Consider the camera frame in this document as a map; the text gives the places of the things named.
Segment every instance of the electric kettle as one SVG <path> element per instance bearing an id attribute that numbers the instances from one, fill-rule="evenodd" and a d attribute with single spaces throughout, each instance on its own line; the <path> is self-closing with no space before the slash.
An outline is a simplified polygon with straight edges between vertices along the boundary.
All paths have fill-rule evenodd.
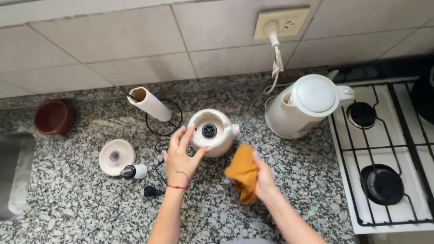
<path id="1" fill-rule="evenodd" d="M 196 129 L 190 145 L 195 151 L 211 147 L 205 154 L 207 158 L 225 154 L 232 147 L 233 138 L 240 134 L 240 126 L 232 124 L 226 115 L 215 109 L 203 109 L 195 113 L 188 122 L 188 127 L 193 124 Z"/>
<path id="2" fill-rule="evenodd" d="M 304 136 L 338 107 L 354 102 L 349 86 L 336 86 L 321 75 L 306 75 L 270 102 L 265 121 L 274 134 L 296 139 Z"/>

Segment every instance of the stainless steel sink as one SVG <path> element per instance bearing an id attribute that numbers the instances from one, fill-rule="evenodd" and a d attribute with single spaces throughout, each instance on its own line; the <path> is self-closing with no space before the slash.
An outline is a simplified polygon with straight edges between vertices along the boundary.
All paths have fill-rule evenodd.
<path id="1" fill-rule="evenodd" d="M 15 219 L 26 205 L 35 145 L 32 134 L 0 135 L 0 221 Z"/>

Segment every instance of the hand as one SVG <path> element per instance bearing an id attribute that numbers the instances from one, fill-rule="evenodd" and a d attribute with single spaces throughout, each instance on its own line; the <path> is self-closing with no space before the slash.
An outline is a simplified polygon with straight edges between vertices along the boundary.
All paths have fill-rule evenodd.
<path id="1" fill-rule="evenodd" d="M 274 175 L 271 172 L 271 168 L 258 156 L 257 153 L 253 154 L 253 162 L 255 162 L 259 168 L 255 193 L 259 199 L 263 200 L 264 198 L 267 198 L 270 193 L 279 190 L 274 183 Z"/>
<path id="2" fill-rule="evenodd" d="M 190 143 L 193 137 L 194 129 L 195 126 L 192 125 L 188 128 L 187 132 L 182 135 L 182 133 L 185 132 L 185 126 L 179 128 L 172 137 L 170 137 L 169 152 L 163 150 L 163 159 L 166 162 L 167 182 L 169 185 L 186 186 L 188 180 L 191 180 L 193 177 L 197 165 L 207 152 L 208 147 L 203 147 L 199 149 L 193 157 L 189 157 L 185 153 L 188 143 Z M 188 180 L 183 173 L 177 173 L 177 171 L 184 172 L 188 176 Z"/>

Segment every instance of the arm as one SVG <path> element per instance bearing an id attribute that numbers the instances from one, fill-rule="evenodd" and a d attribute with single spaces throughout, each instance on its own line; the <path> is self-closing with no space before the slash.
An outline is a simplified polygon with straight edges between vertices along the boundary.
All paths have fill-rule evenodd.
<path id="1" fill-rule="evenodd" d="M 169 152 L 163 150 L 167 181 L 171 186 L 187 186 L 188 180 L 193 177 L 197 165 L 207 152 L 208 148 L 205 147 L 199 149 L 194 157 L 189 157 L 185 153 L 188 143 L 193 137 L 194 128 L 193 125 L 185 132 L 185 126 L 182 126 L 170 138 Z M 148 244 L 178 243 L 181 225 L 181 204 L 184 193 L 185 189 L 167 187 Z"/>
<path id="2" fill-rule="evenodd" d="M 289 244 L 326 244 L 280 193 L 264 160 L 257 155 L 253 160 L 259 168 L 255 193 L 267 207 L 285 240 Z"/>

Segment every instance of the white stove top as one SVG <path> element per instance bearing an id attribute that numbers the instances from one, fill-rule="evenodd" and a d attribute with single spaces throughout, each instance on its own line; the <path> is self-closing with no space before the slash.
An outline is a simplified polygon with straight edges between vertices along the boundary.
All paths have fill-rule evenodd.
<path id="1" fill-rule="evenodd" d="M 393 85 L 399 104 L 404 114 L 404 118 L 409 127 L 411 136 L 415 144 L 426 143 L 419 121 L 416 117 L 416 113 L 411 104 L 408 91 L 405 84 Z M 368 234 L 368 233 L 382 233 L 382 232 L 401 232 L 401 231 L 423 231 L 434 230 L 434 224 L 402 224 L 402 225 L 390 225 L 390 226 L 361 226 L 358 223 L 356 216 L 355 206 L 359 214 L 362 224 L 367 223 L 384 223 L 384 222 L 400 222 L 415 220 L 414 213 L 418 220 L 432 219 L 430 210 L 428 208 L 427 200 L 422 188 L 421 181 L 419 180 L 418 173 L 414 167 L 410 153 L 406 146 L 394 147 L 395 155 L 392 151 L 391 143 L 394 146 L 406 145 L 406 141 L 401 129 L 395 107 L 389 93 L 387 85 L 374 85 L 374 86 L 357 86 L 353 87 L 355 92 L 355 98 L 357 102 L 365 102 L 371 107 L 374 106 L 377 117 L 382 119 L 376 120 L 372 128 L 365 130 L 365 136 L 363 131 L 346 120 L 346 110 L 348 106 L 337 109 L 333 113 L 335 120 L 336 131 L 333 126 L 332 118 L 329 116 L 329 122 L 332 129 L 333 142 L 338 157 L 339 168 L 341 171 L 345 195 L 349 205 L 349 212 L 353 224 L 353 228 L 356 234 Z M 429 142 L 434 142 L 434 126 L 426 121 L 422 121 L 423 128 L 428 137 Z M 343 151 L 338 146 L 338 138 Z M 372 159 L 367 147 L 371 148 Z M 428 182 L 431 189 L 434 189 L 434 161 L 429 153 L 427 146 L 417 146 L 417 151 L 421 159 L 424 172 L 428 178 Z M 344 163 L 348 171 L 348 176 L 345 173 Z M 391 167 L 397 173 L 401 172 L 401 179 L 404 185 L 404 193 L 407 194 L 414 207 L 414 213 L 409 199 L 404 196 L 400 202 L 394 205 L 389 205 L 388 209 L 385 206 L 376 204 L 369 200 L 361 185 L 360 171 L 369 165 L 372 165 L 372 160 L 375 164 L 383 164 Z M 354 195 L 354 201 L 350 192 L 350 186 Z"/>

